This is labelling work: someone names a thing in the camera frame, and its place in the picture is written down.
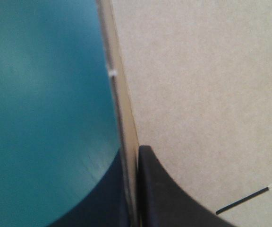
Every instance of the black curved object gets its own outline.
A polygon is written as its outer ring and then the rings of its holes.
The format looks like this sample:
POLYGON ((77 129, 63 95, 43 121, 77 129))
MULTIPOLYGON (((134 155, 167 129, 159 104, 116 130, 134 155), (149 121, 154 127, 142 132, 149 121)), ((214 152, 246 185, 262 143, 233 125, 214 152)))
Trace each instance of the black curved object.
POLYGON ((187 195, 150 146, 140 146, 138 201, 143 227, 232 227, 187 195))
POLYGON ((129 227, 120 154, 96 187, 49 227, 129 227))

